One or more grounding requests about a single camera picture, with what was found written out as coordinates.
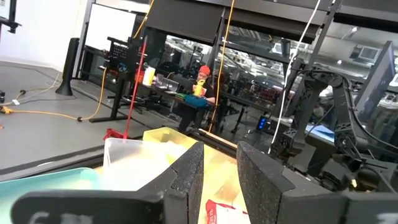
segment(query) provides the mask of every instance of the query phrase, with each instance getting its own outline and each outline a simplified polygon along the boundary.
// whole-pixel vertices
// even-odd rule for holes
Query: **white cable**
[[[44,92],[49,91],[49,90],[51,90],[52,88],[56,87],[55,84],[58,82],[58,77],[60,76],[60,74],[61,74],[61,72],[58,72],[58,75],[57,75],[57,77],[55,78],[54,82],[53,82],[52,85],[51,85],[50,87],[48,87],[47,89],[45,89],[45,90],[43,90],[43,91],[40,91],[40,92],[38,92],[38,93],[35,93],[35,94],[33,94],[33,95],[30,95],[30,96],[27,96],[27,97],[23,97],[23,98],[21,98],[21,99],[18,99],[18,101],[27,100],[27,99],[29,99],[29,98],[32,98],[33,96],[37,96],[37,95],[39,95],[39,94],[41,94],[41,93],[44,93]]]
[[[290,70],[291,70],[291,67],[292,67],[293,59],[296,57],[297,52],[299,51],[299,46],[300,46],[301,42],[303,41],[303,38],[304,38],[304,36],[305,36],[305,33],[307,32],[307,29],[308,29],[308,27],[310,26],[311,21],[312,21],[314,15],[315,15],[315,13],[317,12],[317,9],[318,9],[318,6],[319,6],[320,2],[321,2],[321,0],[318,0],[317,5],[315,6],[315,9],[313,10],[312,15],[311,15],[311,17],[310,17],[310,20],[308,21],[307,25],[305,26],[305,29],[304,29],[304,31],[303,31],[303,34],[301,35],[300,40],[298,41],[298,44],[297,44],[296,49],[295,49],[295,51],[294,51],[293,57],[290,59],[289,65],[287,66],[286,77],[285,77],[285,83],[284,83],[284,92],[283,92],[283,94],[282,94],[282,106],[280,107],[279,119],[278,119],[278,123],[276,124],[275,134],[274,134],[274,137],[272,138],[271,144],[273,144],[274,141],[275,141],[275,138],[276,138],[277,133],[278,133],[280,121],[281,121],[281,119],[282,119],[282,111],[283,111],[284,103],[285,103],[285,94],[286,94],[287,78],[288,78],[288,76],[290,75]],[[268,154],[270,154],[270,153],[271,153],[271,146],[269,146],[269,149],[268,149]]]
[[[90,97],[92,97],[92,98],[94,98],[95,99],[95,101],[99,101],[99,99],[98,99],[98,97],[96,97],[95,95],[92,95],[91,93],[88,93],[87,91],[85,91],[85,90],[83,90],[83,89],[81,89],[80,87],[77,87],[77,86],[74,86],[74,85],[71,85],[71,88],[72,89],[74,89],[74,90],[77,90],[77,91],[80,91],[80,92],[82,92],[83,93],[83,95],[86,95],[86,96],[90,96]]]

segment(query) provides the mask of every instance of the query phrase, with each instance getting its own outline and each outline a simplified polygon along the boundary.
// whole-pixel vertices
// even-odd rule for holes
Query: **white plastic container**
[[[105,140],[103,186],[108,190],[139,190],[169,166],[172,143],[108,138]]]

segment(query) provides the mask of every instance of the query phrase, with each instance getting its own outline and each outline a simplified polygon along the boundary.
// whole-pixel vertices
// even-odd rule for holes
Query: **white wall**
[[[3,28],[0,60],[63,70],[69,40],[80,37],[87,0],[18,0],[15,34]]]
[[[117,9],[126,9],[136,12],[147,12],[149,10],[148,4],[138,3],[127,0],[97,0],[97,4],[114,7]]]

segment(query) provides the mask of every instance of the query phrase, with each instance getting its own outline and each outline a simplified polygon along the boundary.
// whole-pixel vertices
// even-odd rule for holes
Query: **black desk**
[[[153,92],[159,94],[159,95],[162,96],[162,97],[168,98],[168,99],[170,99],[170,100],[175,100],[177,103],[182,103],[182,104],[185,104],[185,105],[187,105],[187,106],[189,106],[189,107],[194,108],[194,109],[197,111],[197,117],[196,117],[195,124],[193,125],[193,127],[194,127],[194,128],[197,128],[197,129],[200,128],[201,121],[203,120],[203,117],[205,116],[206,109],[207,109],[208,107],[199,108],[199,107],[197,107],[197,106],[195,106],[195,105],[192,105],[192,104],[190,104],[190,103],[185,102],[183,99],[181,99],[181,98],[179,98],[179,97],[176,97],[176,96],[170,95],[170,94],[168,94],[168,93],[165,93],[164,90],[161,90],[161,89],[159,89],[159,88],[156,88],[154,85],[152,85],[152,86],[146,86],[146,85],[142,85],[142,84],[141,84],[140,86],[142,86],[142,87],[144,87],[144,88],[147,88],[148,90],[153,91]],[[214,106],[215,104],[214,104],[214,103],[207,102],[207,105],[208,105],[208,106]]]
[[[236,131],[238,130],[238,126],[241,123],[245,106],[250,106],[250,107],[252,107],[254,109],[263,111],[264,114],[270,113],[272,111],[270,108],[266,108],[265,106],[258,105],[256,103],[253,103],[253,102],[249,101],[249,100],[242,99],[240,97],[234,96],[234,95],[229,94],[229,93],[221,92],[220,96],[228,98],[229,100],[231,100],[231,101],[233,101],[233,102],[235,102],[237,104],[243,105],[243,107],[241,109],[241,112],[239,114],[238,120],[236,121],[235,128],[231,130],[231,133],[233,133],[233,134],[236,133]]]

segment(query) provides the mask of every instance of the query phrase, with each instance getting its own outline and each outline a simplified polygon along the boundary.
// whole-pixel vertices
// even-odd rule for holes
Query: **concrete floor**
[[[6,101],[11,101],[19,90],[45,88],[51,85],[58,72],[51,68],[34,67],[16,63],[0,62],[0,90],[6,92]],[[97,102],[94,97],[100,97],[100,88],[90,83],[73,81],[77,86],[92,96],[86,96],[74,90],[74,96],[61,96],[53,88],[32,98],[21,100],[21,105],[10,106],[14,110],[47,111],[67,114],[73,117],[87,117],[94,113]],[[29,91],[30,96],[39,91]],[[96,117],[109,116],[112,101],[106,99],[112,93],[105,92]],[[161,116],[144,111],[143,114],[133,112],[129,128],[130,136],[141,135],[144,131],[157,128],[170,122]],[[0,173],[3,169],[48,159],[54,156],[77,152],[86,148],[104,144],[103,137],[106,128],[124,131],[126,121],[105,123],[79,123],[61,116],[46,114],[13,113],[0,114]]]

